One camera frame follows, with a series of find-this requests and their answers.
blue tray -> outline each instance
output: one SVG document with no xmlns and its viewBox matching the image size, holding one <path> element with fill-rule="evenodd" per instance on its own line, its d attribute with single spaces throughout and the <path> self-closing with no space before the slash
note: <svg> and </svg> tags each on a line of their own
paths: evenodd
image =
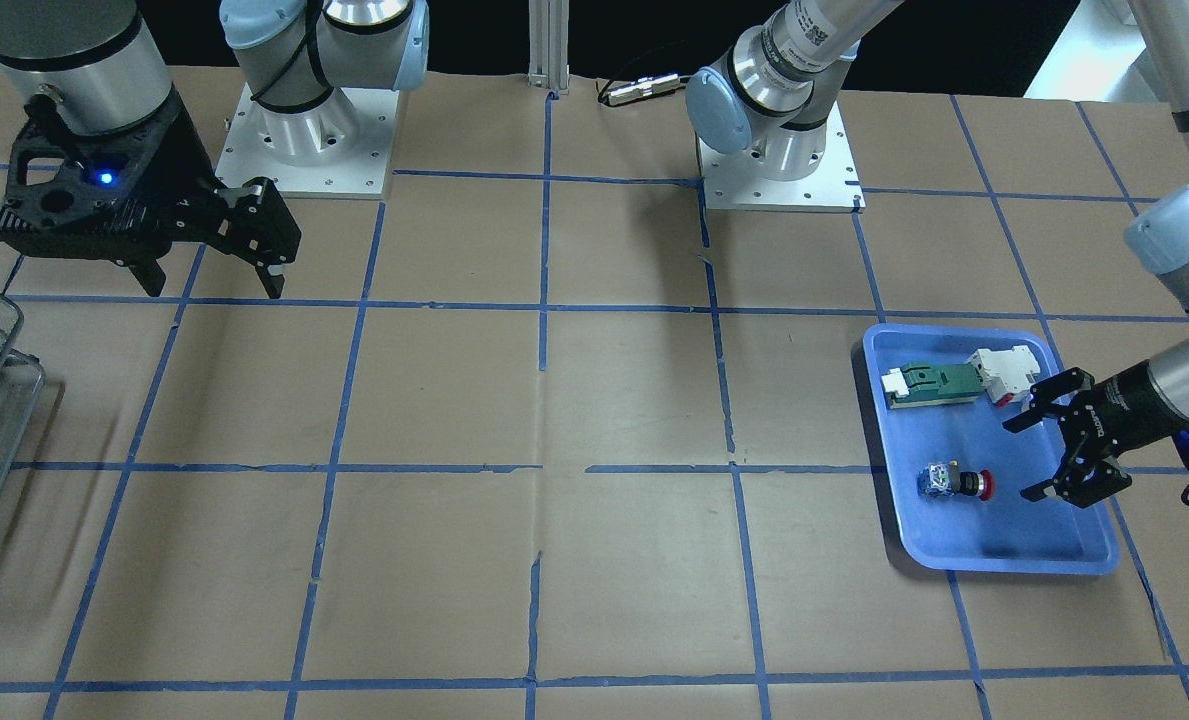
<svg viewBox="0 0 1189 720">
<path fill-rule="evenodd" d="M 1056 361 L 1046 343 L 1025 331 L 882 323 L 864 337 L 869 389 L 901 544 L 920 566 L 937 570 L 1103 575 L 1119 564 L 1119 544 L 1102 503 L 1080 510 L 1055 498 L 1030 503 L 1020 490 L 1050 478 L 1059 465 L 1053 421 L 1007 432 L 1002 421 L 1020 405 L 995 408 L 983 392 L 973 404 L 889 410 L 881 378 L 914 361 L 964 364 L 979 347 L 1026 345 L 1042 377 Z M 958 460 L 964 470 L 990 469 L 998 488 L 974 497 L 926 497 L 918 490 L 927 462 Z"/>
</svg>

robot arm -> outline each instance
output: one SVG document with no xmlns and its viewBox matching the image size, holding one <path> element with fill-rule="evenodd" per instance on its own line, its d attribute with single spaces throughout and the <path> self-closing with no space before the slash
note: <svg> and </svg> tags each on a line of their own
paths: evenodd
<svg viewBox="0 0 1189 720">
<path fill-rule="evenodd" d="M 900 0 L 794 0 L 747 29 L 687 86 L 687 115 L 710 147 L 731 154 L 789 125 L 826 119 L 860 38 Z"/>
<path fill-rule="evenodd" d="M 111 260 L 153 296 L 172 242 L 207 242 L 279 296 L 301 230 L 269 179 L 227 188 L 213 173 L 132 0 L 0 0 L 0 68 L 29 118 L 12 147 L 1 241 L 36 258 Z M 31 183 L 34 160 L 59 170 Z"/>
<path fill-rule="evenodd" d="M 1189 150 L 1189 1 L 1132 6 Z M 1124 238 L 1189 315 L 1189 187 L 1144 211 Z M 1056 404 L 1070 392 L 1068 405 Z M 1067 451 L 1053 478 L 1024 492 L 1030 500 L 1048 490 L 1084 507 L 1102 500 L 1132 482 L 1118 456 L 1158 438 L 1174 437 L 1189 469 L 1189 340 L 1096 386 L 1078 370 L 1038 383 L 1034 405 L 1006 427 L 1019 432 L 1042 416 L 1059 419 Z M 1189 505 L 1189 487 L 1182 500 Z"/>
<path fill-rule="evenodd" d="M 763 164 L 775 149 L 776 168 L 762 172 L 768 179 L 812 172 L 810 162 L 794 158 L 795 150 L 805 147 L 812 159 L 823 154 L 823 140 L 810 133 L 833 105 L 856 42 L 898 4 L 794 0 L 763 26 L 748 29 L 687 86 L 696 134 L 719 154 L 746 152 Z M 1189 149 L 1189 0 L 1132 5 Z M 789 165 L 799 169 L 781 172 Z M 1144 213 L 1125 236 L 1189 314 L 1189 187 Z M 1026 488 L 1025 497 L 1040 500 L 1051 491 L 1086 507 L 1128 487 L 1132 478 L 1118 463 L 1124 451 L 1166 437 L 1189 450 L 1189 341 L 1105 383 L 1077 368 L 1038 383 L 1028 410 L 1005 427 L 1020 432 L 1043 418 L 1059 421 L 1067 449 L 1053 476 Z M 1189 468 L 1189 451 L 1183 459 Z"/>
</svg>

light blue joint cover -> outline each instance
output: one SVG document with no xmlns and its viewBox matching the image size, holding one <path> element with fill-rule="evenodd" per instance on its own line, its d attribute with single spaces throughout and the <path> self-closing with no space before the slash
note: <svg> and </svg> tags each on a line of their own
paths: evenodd
<svg viewBox="0 0 1189 720">
<path fill-rule="evenodd" d="M 1156 202 L 1122 232 L 1122 240 L 1152 274 L 1189 264 L 1189 184 Z"/>
<path fill-rule="evenodd" d="M 225 44 L 247 50 L 275 37 L 306 12 L 306 0 L 222 0 L 220 27 Z"/>
<path fill-rule="evenodd" d="M 753 133 L 746 108 L 726 77 L 713 68 L 696 70 L 687 81 L 687 116 L 696 135 L 723 154 L 750 146 Z"/>
<path fill-rule="evenodd" d="M 398 61 L 398 74 L 394 76 L 395 90 L 416 90 L 424 83 L 424 69 L 430 53 L 430 8 L 424 0 L 416 0 L 413 21 L 407 26 L 407 45 L 403 59 Z"/>
</svg>

barcode label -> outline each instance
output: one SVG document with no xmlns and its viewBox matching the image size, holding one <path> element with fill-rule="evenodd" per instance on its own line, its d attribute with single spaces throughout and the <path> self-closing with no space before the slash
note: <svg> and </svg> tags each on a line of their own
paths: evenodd
<svg viewBox="0 0 1189 720">
<path fill-rule="evenodd" d="M 822 43 L 825 42 L 828 37 L 830 37 L 830 33 L 823 31 L 823 29 L 820 29 L 820 26 L 818 26 L 818 24 L 814 23 L 812 24 L 812 27 L 805 29 L 804 32 L 809 37 L 810 44 L 813 44 L 818 48 L 820 48 Z"/>
</svg>

blue tape grid line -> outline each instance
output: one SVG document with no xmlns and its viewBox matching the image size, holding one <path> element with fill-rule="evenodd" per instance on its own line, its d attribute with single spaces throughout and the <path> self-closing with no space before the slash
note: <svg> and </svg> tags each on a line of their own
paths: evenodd
<svg viewBox="0 0 1189 720">
<path fill-rule="evenodd" d="M 529 574 L 530 600 L 527 602 L 527 675 L 526 681 L 526 720 L 536 720 L 536 657 L 540 653 L 540 560 L 542 552 L 536 552 Z"/>
<path fill-rule="evenodd" d="M 346 423 L 350 419 L 350 402 L 353 396 L 353 381 L 358 370 L 358 348 L 361 346 L 361 334 L 367 320 L 366 301 L 371 296 L 371 286 L 376 277 L 376 257 L 380 253 L 380 236 L 385 225 L 385 204 L 376 208 L 376 222 L 371 233 L 371 250 L 367 252 L 367 269 L 361 282 L 356 311 L 356 327 L 350 339 L 350 356 L 346 361 L 346 375 L 341 387 L 341 406 L 336 411 L 336 427 L 332 436 L 332 451 L 328 460 L 328 476 L 323 480 L 323 516 L 319 520 L 319 532 L 314 543 L 314 560 L 310 566 L 310 582 L 306 583 L 306 606 L 301 612 L 301 629 L 297 632 L 296 656 L 292 657 L 292 683 L 302 680 L 306 670 L 306 653 L 310 646 L 310 627 L 314 623 L 314 610 L 319 598 L 319 583 L 323 579 L 323 551 L 328 544 L 328 529 L 332 523 L 332 505 L 335 498 L 338 466 L 341 463 L 341 448 L 346 438 Z M 283 718 L 294 720 L 296 716 L 297 689 L 287 694 Z"/>
<path fill-rule="evenodd" d="M 1119 505 L 1119 498 L 1111 498 L 1111 510 L 1114 511 L 1114 518 L 1119 523 L 1119 530 L 1122 533 L 1122 542 L 1126 547 L 1128 547 L 1128 555 L 1132 556 L 1132 566 L 1137 570 L 1137 576 L 1141 579 L 1141 588 L 1146 592 L 1146 598 L 1150 600 L 1150 607 L 1153 611 L 1155 620 L 1158 624 L 1158 634 L 1162 634 L 1162 640 L 1166 646 L 1166 655 L 1171 656 L 1175 674 L 1179 676 L 1179 684 L 1184 688 L 1185 700 L 1189 701 L 1189 669 L 1185 667 L 1185 662 L 1182 657 L 1179 657 L 1179 650 L 1176 648 L 1176 639 L 1174 638 L 1174 634 L 1171 634 L 1170 626 L 1166 625 L 1166 617 L 1164 615 L 1164 611 L 1162 611 L 1162 605 L 1158 602 L 1158 596 L 1155 594 L 1149 575 L 1146 575 L 1146 566 L 1141 562 L 1141 552 L 1137 550 L 1137 542 L 1132 538 L 1132 530 L 1128 529 L 1128 519 L 1126 519 L 1122 514 L 1122 507 Z"/>
<path fill-rule="evenodd" d="M 195 260 L 190 267 L 190 277 L 185 279 L 185 288 L 182 297 L 190 296 L 193 290 L 193 283 L 199 278 L 199 269 L 202 266 L 202 255 L 205 254 L 205 247 L 200 246 L 195 252 Z M 51 687 L 50 693 L 48 693 L 48 706 L 44 709 L 44 720 L 54 720 L 56 715 L 56 706 L 59 702 L 59 689 L 62 689 L 65 680 L 69 676 L 69 665 L 74 661 L 74 652 L 78 650 L 78 638 L 83 633 L 83 623 L 87 620 L 87 611 L 92 606 L 92 596 L 96 593 L 96 581 L 100 580 L 101 568 L 105 564 L 105 554 L 109 550 L 111 537 L 114 536 L 114 524 L 118 520 L 119 507 L 122 506 L 122 497 L 127 493 L 128 480 L 132 478 L 131 465 L 136 462 L 136 455 L 141 449 L 141 440 L 145 437 L 145 428 L 150 422 L 150 413 L 155 410 L 155 398 L 159 394 L 159 387 L 163 384 L 163 375 L 168 370 L 168 360 L 172 356 L 172 347 L 177 343 L 177 334 L 181 331 L 181 320 L 184 316 L 187 308 L 185 302 L 178 302 L 177 311 L 175 311 L 172 327 L 168 329 L 168 337 L 163 343 L 163 352 L 159 354 L 158 368 L 155 368 L 155 378 L 151 379 L 150 390 L 145 398 L 145 404 L 141 405 L 141 416 L 137 419 L 136 432 L 133 432 L 131 446 L 127 450 L 126 468 L 119 474 L 118 486 L 114 488 L 114 498 L 111 500 L 111 509 L 108 514 L 105 517 L 105 525 L 101 529 L 100 542 L 96 544 L 96 555 L 92 560 L 92 569 L 87 574 L 87 582 L 83 585 L 83 594 L 81 600 L 78 600 L 78 610 L 74 614 L 73 625 L 70 625 L 69 638 L 65 642 L 65 650 L 59 657 L 59 667 L 56 669 L 56 680 L 54 687 Z"/>
<path fill-rule="evenodd" d="M 1074 108 L 1078 110 L 1078 116 L 1083 118 L 1083 126 L 1087 127 L 1088 135 L 1092 135 L 1092 141 L 1096 143 L 1096 150 L 1101 152 L 1101 159 L 1105 160 L 1105 166 L 1111 170 L 1111 176 L 1114 177 L 1114 183 L 1119 185 L 1119 192 L 1122 192 L 1122 200 L 1128 201 L 1128 208 L 1132 209 L 1133 215 L 1141 214 L 1141 210 L 1137 209 L 1135 202 L 1132 200 L 1132 192 L 1128 192 L 1128 187 L 1122 182 L 1122 176 L 1119 173 L 1119 169 L 1114 168 L 1114 162 L 1111 160 L 1111 154 L 1105 150 L 1105 143 L 1101 143 L 1101 135 L 1097 135 L 1096 127 L 1092 126 L 1092 118 L 1087 116 L 1087 109 L 1083 108 L 1082 102 L 1075 102 Z"/>
<path fill-rule="evenodd" d="M 968 119 L 963 115 L 963 108 L 960 106 L 960 97 L 956 95 L 950 96 L 950 105 L 954 106 L 954 115 L 960 120 L 960 127 L 963 128 L 963 137 L 968 141 L 968 149 L 971 151 L 971 158 L 977 164 L 977 172 L 981 173 L 981 182 L 984 183 L 986 191 L 990 195 L 990 203 L 993 209 L 995 209 L 995 215 L 998 215 L 998 225 L 1002 228 L 1004 236 L 1007 238 L 1007 247 L 1011 250 L 1011 255 L 1015 260 L 1015 269 L 1020 270 L 1020 279 L 1025 283 L 1025 292 L 1028 293 L 1030 304 L 1033 304 L 1034 312 L 1038 314 L 1038 324 L 1043 328 L 1043 336 L 1048 339 L 1048 347 L 1052 348 L 1052 355 L 1055 355 L 1056 362 L 1061 364 L 1061 352 L 1056 348 L 1056 337 L 1052 336 L 1052 328 L 1048 323 L 1048 316 L 1043 314 L 1043 304 L 1038 301 L 1038 292 L 1034 291 L 1034 283 L 1030 280 L 1028 272 L 1025 270 L 1025 263 L 1020 258 L 1020 247 L 1015 245 L 1015 238 L 1011 234 L 1011 227 L 1007 225 L 1007 217 L 1002 213 L 1002 204 L 998 202 L 998 192 L 995 187 L 990 183 L 990 173 L 986 172 L 984 160 L 981 158 L 981 150 L 977 150 L 977 143 L 973 140 L 971 130 L 968 127 Z"/>
<path fill-rule="evenodd" d="M 1101 143 L 1101 135 L 1097 135 L 1096 127 L 1093 126 L 1092 119 L 1088 118 L 1087 110 L 1083 109 L 1082 102 L 1075 102 L 1075 108 L 1078 109 L 1078 116 L 1083 119 L 1083 126 L 1087 127 L 1088 135 L 1092 137 L 1092 141 L 1096 143 L 1096 150 L 1101 152 L 1101 159 L 1105 160 L 1105 166 L 1111 170 L 1111 176 L 1114 177 L 1114 182 L 1119 185 L 1119 191 L 1122 192 L 1124 200 L 1128 202 L 1130 209 L 1132 209 L 1133 215 L 1139 215 L 1135 202 L 1132 201 L 1130 196 L 1128 187 L 1122 182 L 1122 176 L 1119 173 L 1119 169 L 1114 168 L 1114 160 L 1111 159 L 1109 152 L 1105 149 L 1105 143 Z M 1185 662 L 1179 656 L 1179 650 L 1176 648 L 1176 639 L 1171 634 L 1171 629 L 1166 625 L 1166 617 L 1164 611 L 1162 611 L 1160 602 L 1158 602 L 1158 596 L 1155 594 L 1153 586 L 1150 583 L 1150 577 L 1146 574 L 1146 566 L 1141 562 L 1141 554 L 1137 551 L 1137 543 L 1132 538 L 1132 530 L 1128 529 L 1128 519 L 1122 514 L 1122 507 L 1119 505 L 1119 498 L 1111 498 L 1111 509 L 1114 510 L 1115 519 L 1119 523 L 1119 530 L 1122 532 L 1122 541 L 1128 547 L 1128 552 L 1132 555 L 1132 564 L 1137 570 L 1138 577 L 1141 579 L 1141 588 L 1146 592 L 1146 598 L 1150 600 L 1151 610 L 1153 611 L 1155 619 L 1158 624 L 1158 633 L 1162 634 L 1162 639 L 1166 644 L 1166 652 L 1171 656 L 1174 662 L 1176 674 L 1179 675 L 1179 683 L 1185 689 L 1185 697 L 1189 701 L 1189 670 L 1185 667 Z"/>
<path fill-rule="evenodd" d="M 879 323 L 887 322 L 887 311 L 883 309 L 883 296 L 877 291 L 877 274 L 874 274 L 874 261 L 869 255 L 869 244 L 866 242 L 866 232 L 860 223 L 860 203 L 851 213 L 851 227 L 856 232 L 856 244 L 860 246 L 860 260 L 866 265 L 866 278 L 869 282 L 869 295 L 874 299 L 874 314 L 877 315 Z"/>
<path fill-rule="evenodd" d="M 971 683 L 977 688 L 977 703 L 981 706 L 982 720 L 992 720 L 990 697 L 986 694 L 986 678 L 981 672 L 981 659 L 977 657 L 977 643 L 971 638 L 971 623 L 968 621 L 968 606 L 963 602 L 963 589 L 960 588 L 960 575 L 955 570 L 945 570 L 954 596 L 954 611 L 960 617 L 960 630 L 963 632 L 963 648 L 968 652 L 968 667 L 971 671 Z"/>
<path fill-rule="evenodd" d="M 705 217 L 704 188 L 696 190 L 700 213 L 700 244 L 703 250 L 710 247 L 709 222 Z M 715 333 L 715 364 L 718 374 L 718 398 L 723 406 L 723 436 L 726 440 L 726 454 L 736 454 L 736 430 L 732 424 L 732 403 L 730 386 L 726 383 L 726 354 L 723 350 L 722 315 L 718 314 L 718 283 L 715 278 L 715 266 L 703 257 L 705 269 L 705 288 L 709 291 L 709 322 Z M 763 653 L 763 626 L 759 620 L 759 589 L 754 583 L 754 555 L 750 550 L 749 518 L 746 514 L 746 488 L 741 482 L 741 470 L 735 461 L 728 461 L 728 470 L 732 479 L 732 500 L 736 507 L 736 529 L 741 545 L 741 568 L 746 575 L 746 607 L 749 610 L 750 643 L 754 655 L 754 684 L 759 688 L 760 720 L 772 720 L 772 695 L 767 683 L 767 661 Z"/>
<path fill-rule="evenodd" d="M 759 588 L 754 583 L 754 552 L 750 549 L 749 516 L 746 514 L 746 487 L 741 470 L 731 466 L 732 497 L 736 501 L 736 530 L 741 541 L 741 566 L 746 571 L 746 605 L 749 606 L 750 639 L 754 644 L 754 684 L 759 686 L 759 709 L 762 720 L 772 720 L 772 693 L 767 682 L 767 659 L 763 653 L 763 624 L 759 620 Z"/>
<path fill-rule="evenodd" d="M 981 671 L 987 680 L 1026 678 L 1157 678 L 1175 676 L 1174 665 L 1000 667 Z M 940 683 L 971 682 L 970 670 L 895 670 L 854 672 L 769 672 L 768 686 Z M 573 678 L 536 680 L 536 688 L 634 688 L 756 686 L 749 672 L 719 675 L 580 675 Z M 145 691 L 476 691 L 476 689 L 526 689 L 528 678 L 325 678 L 301 680 L 73 680 L 62 693 Z M 0 682 L 0 694 L 46 693 L 55 683 Z"/>
</svg>

